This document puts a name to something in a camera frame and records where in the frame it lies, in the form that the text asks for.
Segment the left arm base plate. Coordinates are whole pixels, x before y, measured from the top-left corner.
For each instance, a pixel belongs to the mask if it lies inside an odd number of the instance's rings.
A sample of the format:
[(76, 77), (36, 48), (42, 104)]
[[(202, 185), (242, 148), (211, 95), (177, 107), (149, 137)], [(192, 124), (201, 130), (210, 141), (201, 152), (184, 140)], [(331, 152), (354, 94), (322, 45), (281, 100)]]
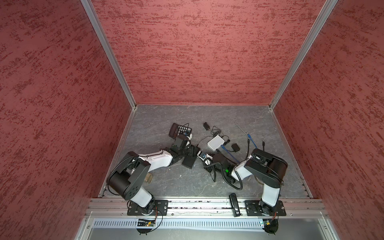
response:
[(138, 204), (129, 201), (127, 203), (127, 215), (128, 216), (155, 216), (156, 214), (160, 214), (163, 216), (167, 215), (168, 211), (168, 200), (154, 200), (150, 202), (148, 207), (141, 207)]

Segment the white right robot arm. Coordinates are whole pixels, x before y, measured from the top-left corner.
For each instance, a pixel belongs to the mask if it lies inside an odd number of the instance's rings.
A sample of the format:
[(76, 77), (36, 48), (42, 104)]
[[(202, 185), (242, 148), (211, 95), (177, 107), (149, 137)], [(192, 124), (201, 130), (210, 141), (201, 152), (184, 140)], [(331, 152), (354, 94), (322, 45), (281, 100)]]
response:
[(264, 216), (275, 214), (288, 168), (284, 159), (261, 149), (254, 149), (237, 165), (231, 165), (222, 154), (210, 156), (200, 151), (198, 158), (202, 160), (204, 169), (210, 173), (213, 181), (216, 181), (217, 174), (221, 174), (223, 180), (236, 190), (242, 190), (243, 180), (253, 176), (263, 185), (258, 211)]

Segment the white network switch box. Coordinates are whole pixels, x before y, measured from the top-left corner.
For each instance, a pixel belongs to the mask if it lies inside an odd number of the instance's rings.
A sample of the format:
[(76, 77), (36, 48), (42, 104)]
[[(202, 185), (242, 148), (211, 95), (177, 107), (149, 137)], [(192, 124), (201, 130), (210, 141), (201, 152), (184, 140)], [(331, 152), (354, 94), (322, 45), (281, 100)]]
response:
[(223, 144), (225, 143), (225, 140), (220, 137), (219, 135), (215, 136), (214, 138), (212, 138), (208, 143), (208, 147), (212, 150), (212, 151), (216, 151), (217, 149), (219, 149)]

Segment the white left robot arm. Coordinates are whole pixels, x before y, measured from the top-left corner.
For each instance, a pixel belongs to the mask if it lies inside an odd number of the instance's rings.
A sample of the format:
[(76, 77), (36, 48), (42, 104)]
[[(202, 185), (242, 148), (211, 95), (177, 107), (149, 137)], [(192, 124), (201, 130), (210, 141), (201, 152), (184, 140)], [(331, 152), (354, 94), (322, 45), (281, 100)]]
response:
[(128, 152), (107, 177), (107, 189), (150, 212), (155, 209), (155, 197), (143, 187), (148, 173), (169, 167), (180, 160), (195, 160), (200, 148), (189, 137), (178, 135), (169, 148), (152, 154)]

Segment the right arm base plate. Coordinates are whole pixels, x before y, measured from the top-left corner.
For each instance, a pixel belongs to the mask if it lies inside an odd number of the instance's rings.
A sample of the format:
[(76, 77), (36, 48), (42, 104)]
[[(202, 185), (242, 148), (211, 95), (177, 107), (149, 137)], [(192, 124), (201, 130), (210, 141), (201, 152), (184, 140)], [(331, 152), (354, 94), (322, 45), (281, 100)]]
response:
[(287, 215), (282, 201), (277, 201), (274, 207), (259, 200), (246, 200), (245, 209), (248, 217), (285, 217)]

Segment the black smartphone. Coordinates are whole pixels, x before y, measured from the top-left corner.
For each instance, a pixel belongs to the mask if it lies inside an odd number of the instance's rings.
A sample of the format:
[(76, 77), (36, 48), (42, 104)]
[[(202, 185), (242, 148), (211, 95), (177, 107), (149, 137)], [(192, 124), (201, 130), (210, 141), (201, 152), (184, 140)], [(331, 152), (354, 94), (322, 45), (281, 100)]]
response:
[(191, 145), (188, 149), (185, 150), (185, 157), (182, 162), (182, 166), (192, 169), (193, 165), (198, 157), (198, 153), (201, 149), (199, 147)]

